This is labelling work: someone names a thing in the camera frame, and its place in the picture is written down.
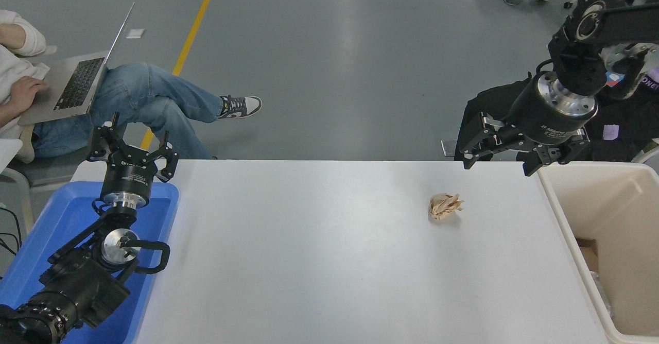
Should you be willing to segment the person's hand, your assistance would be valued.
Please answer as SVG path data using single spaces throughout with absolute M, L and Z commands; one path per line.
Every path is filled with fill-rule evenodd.
M 7 107 L 16 115 L 25 112 L 33 104 L 36 94 L 48 88 L 47 83 L 35 77 L 23 76 L 10 88 L 10 100 Z

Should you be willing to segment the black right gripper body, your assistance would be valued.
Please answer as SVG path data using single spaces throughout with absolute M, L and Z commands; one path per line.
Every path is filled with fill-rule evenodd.
M 571 92 L 557 78 L 533 78 L 507 114 L 507 123 L 546 145 L 565 142 L 587 121 L 588 96 Z

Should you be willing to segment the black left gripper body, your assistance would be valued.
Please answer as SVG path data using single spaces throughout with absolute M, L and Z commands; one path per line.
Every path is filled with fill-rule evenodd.
M 125 192 L 141 198 L 150 198 L 157 166 L 153 161 L 147 160 L 148 155 L 147 151 L 139 148 L 109 154 L 101 197 L 107 198 L 111 194 Z

